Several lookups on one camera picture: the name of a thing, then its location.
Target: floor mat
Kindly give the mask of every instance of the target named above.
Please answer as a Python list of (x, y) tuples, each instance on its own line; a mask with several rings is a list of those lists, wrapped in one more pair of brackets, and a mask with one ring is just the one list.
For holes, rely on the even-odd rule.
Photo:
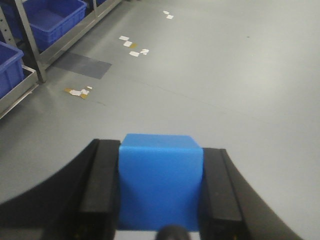
[(66, 52), (53, 64), (54, 67), (95, 79), (101, 79), (111, 65), (111, 63), (95, 60), (72, 52)]

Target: blue cube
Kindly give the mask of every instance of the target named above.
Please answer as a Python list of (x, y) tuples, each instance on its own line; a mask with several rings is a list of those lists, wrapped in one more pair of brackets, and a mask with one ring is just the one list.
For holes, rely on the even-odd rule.
[(128, 134), (119, 149), (119, 228), (198, 231), (203, 149), (186, 135)]

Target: gray floor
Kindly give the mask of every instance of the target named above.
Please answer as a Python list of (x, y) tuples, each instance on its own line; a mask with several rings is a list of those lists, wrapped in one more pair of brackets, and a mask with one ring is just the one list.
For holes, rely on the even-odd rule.
[[(48, 82), (1, 120), (0, 202), (93, 138), (184, 134), (226, 148), (296, 233), (319, 239), (319, 4), (123, 2), (70, 50), (112, 64), (102, 79), (51, 67)], [(121, 35), (149, 54), (130, 56)], [(93, 87), (86, 100), (64, 92), (85, 86)]]
[[(154, 240), (155, 231), (117, 231), (114, 240)], [(190, 232), (191, 240), (200, 240), (199, 233)]]

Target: metal shelf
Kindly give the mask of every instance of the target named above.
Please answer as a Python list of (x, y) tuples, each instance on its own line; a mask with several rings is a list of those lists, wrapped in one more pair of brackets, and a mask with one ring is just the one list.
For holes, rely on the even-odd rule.
[(38, 77), (36, 70), (22, 66), (25, 79), (20, 82), (7, 95), (0, 99), (0, 119), (10, 110), (18, 105), (26, 96), (28, 96), (36, 87), (38, 87)]
[[(4, 41), (7, 44), (17, 47), (1, 7), (0, 32), (2, 33)], [(25, 79), (0, 99), (0, 119), (3, 118), (10, 110), (12, 110), (38, 86), (38, 76), (36, 70), (24, 65), (22, 65), (22, 68)]]
[(96, 0), (91, 0), (93, 3), (93, 11), (42, 53), (40, 53), (37, 48), (36, 41), (23, 6), (23, 2), (26, 0), (0, 1), (13, 6), (23, 35), (23, 41), (25, 42), (27, 51), (30, 54), (30, 60), (27, 62), (27, 65), (36, 69), (38, 79), (44, 83), (47, 80), (46, 69), (122, 0), (107, 0), (99, 6), (97, 6)]
[(40, 62), (47, 69), (55, 60), (57, 60), (65, 51), (75, 44), (83, 35), (85, 35), (93, 26), (103, 19), (121, 0), (107, 0), (99, 7), (87, 15), (74, 28), (63, 35), (52, 46), (40, 54)]

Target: blue plastic bin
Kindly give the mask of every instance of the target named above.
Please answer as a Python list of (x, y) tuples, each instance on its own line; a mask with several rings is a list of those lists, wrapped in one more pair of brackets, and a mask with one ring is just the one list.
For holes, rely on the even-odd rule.
[(106, 0), (96, 0), (96, 3), (97, 4), (102, 4), (102, 3), (104, 3)]
[(20, 49), (0, 41), (0, 99), (24, 79), (23, 55)]
[(4, 38), (4, 36), (2, 35), (1, 32), (0, 32), (0, 42), (5, 42), (5, 38)]
[[(12, 34), (22, 38), (13, 9), (1, 3)], [(35, 42), (45, 50), (77, 25), (84, 17), (86, 3), (81, 0), (28, 0), (23, 4)]]

